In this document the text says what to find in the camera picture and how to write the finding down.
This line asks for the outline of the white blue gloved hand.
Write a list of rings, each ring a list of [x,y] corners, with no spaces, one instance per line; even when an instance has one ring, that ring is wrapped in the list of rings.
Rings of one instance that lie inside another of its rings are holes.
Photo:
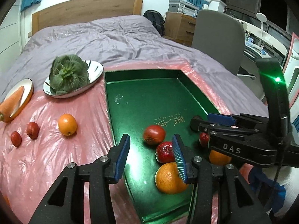
[[[298,168],[281,167],[278,178],[274,182],[276,171],[276,166],[269,168],[254,166],[249,171],[248,181],[264,205],[274,190],[272,203],[266,207],[266,211],[271,210],[277,219],[282,219],[293,207],[298,208]]]

